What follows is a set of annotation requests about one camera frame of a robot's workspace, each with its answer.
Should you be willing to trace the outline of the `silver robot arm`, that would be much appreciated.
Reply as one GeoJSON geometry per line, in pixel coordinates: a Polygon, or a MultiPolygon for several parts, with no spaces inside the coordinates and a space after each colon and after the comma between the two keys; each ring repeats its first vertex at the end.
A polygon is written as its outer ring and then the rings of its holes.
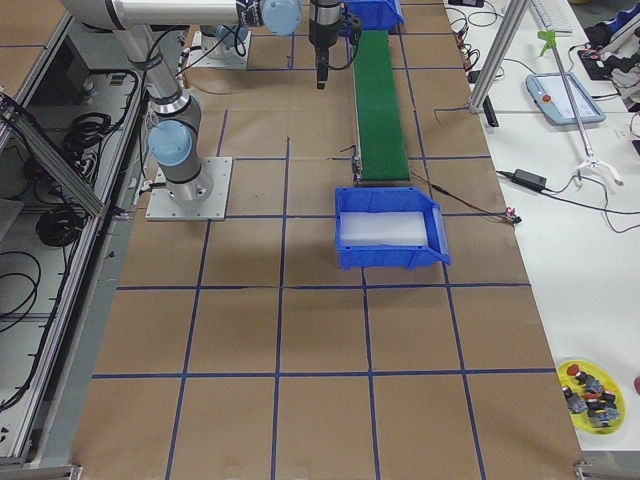
{"type": "Polygon", "coordinates": [[[240,25],[201,25],[201,49],[210,58],[222,58],[235,54],[244,57],[248,53],[250,32],[240,25]]]}
{"type": "Polygon", "coordinates": [[[154,25],[198,25],[214,33],[266,27],[285,36],[298,28],[298,1],[67,1],[69,13],[92,27],[114,33],[129,62],[146,76],[146,88],[159,123],[148,136],[149,148],[164,174],[167,194],[176,202],[201,201],[214,187],[196,146],[201,110],[180,83],[155,43],[154,25]]]}

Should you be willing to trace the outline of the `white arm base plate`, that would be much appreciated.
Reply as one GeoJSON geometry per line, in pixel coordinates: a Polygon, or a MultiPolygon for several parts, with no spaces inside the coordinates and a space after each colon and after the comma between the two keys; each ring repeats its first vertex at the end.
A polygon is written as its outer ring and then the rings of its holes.
{"type": "Polygon", "coordinates": [[[186,66],[244,70],[249,60],[251,33],[248,30],[241,30],[239,38],[236,38],[232,32],[229,32],[224,41],[217,45],[217,41],[224,35],[225,32],[219,37],[203,36],[200,31],[197,31],[188,48],[186,66]]]}
{"type": "Polygon", "coordinates": [[[165,186],[151,191],[146,209],[149,221],[224,221],[232,177],[232,157],[204,157],[191,182],[176,184],[158,169],[155,182],[165,186]]]}

